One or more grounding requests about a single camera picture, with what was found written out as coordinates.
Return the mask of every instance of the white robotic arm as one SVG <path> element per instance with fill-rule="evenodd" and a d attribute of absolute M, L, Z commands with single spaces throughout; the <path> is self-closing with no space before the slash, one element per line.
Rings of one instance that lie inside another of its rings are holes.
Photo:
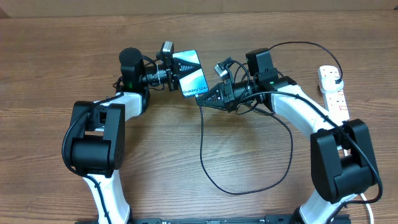
<path fill-rule="evenodd" d="M 310 140 L 312 180 L 316 190 L 293 215 L 284 216 L 289 220 L 277 218 L 279 215 L 266 216 L 266 224 L 324 224 L 345 202 L 368 187 L 381 184 L 379 179 L 375 181 L 377 165 L 366 125 L 360 120 L 344 122 L 328 114 L 291 78 L 278 78 L 268 49 L 246 54 L 253 80 L 235 83 L 228 68 L 237 62 L 229 58 L 219 63 L 215 70 L 224 83 L 217 84 L 210 91 L 196 52 L 173 52 L 172 42 L 165 42 L 157 55 L 162 64 L 156 65 L 149 59 L 153 66 L 144 67 L 142 59 L 145 56 L 137 49 L 123 50 L 119 58 L 124 85 L 116 85 L 119 93 L 105 101 L 78 101 L 73 107 L 62 156 L 65 165 L 90 186 L 99 213 L 97 223 L 133 223 L 118 171 L 124 156 L 124 123 L 145 112 L 149 102 L 148 86 L 164 83 L 168 83 L 170 91 L 178 90 L 180 85 L 184 96 L 196 95 L 200 106 L 229 112 L 246 102 L 243 99 L 255 99 L 288 119 Z M 339 135 L 342 129 L 356 141 L 354 144 L 361 146 L 361 155 L 351 151 L 351 155 L 339 158 L 338 150 L 347 149 L 352 144 L 346 141 L 347 134 L 343 138 Z M 103 136 L 86 135 L 85 131 L 102 131 Z M 346 218 L 335 223 L 349 222 Z"/>
<path fill-rule="evenodd" d="M 343 125 L 343 120 L 339 117 L 333 117 L 327 110 L 322 108 L 315 101 L 310 99 L 298 85 L 287 85 L 279 88 L 278 91 L 284 93 L 291 93 L 299 95 L 313 105 L 315 105 L 323 114 L 329 116 L 329 118 L 337 125 Z M 317 112 L 313 110 L 308 104 L 297 98 L 271 94 L 272 109 L 279 115 L 288 119 L 308 140 L 310 135 L 317 132 L 320 129 L 333 129 L 334 127 L 325 122 Z M 335 212 L 335 210 L 345 201 L 352 200 L 356 194 L 351 194 L 343 197 L 339 202 L 330 203 L 324 200 L 319 193 L 314 190 L 311 197 L 300 207 L 300 215 L 305 224 L 324 224 L 326 220 Z"/>

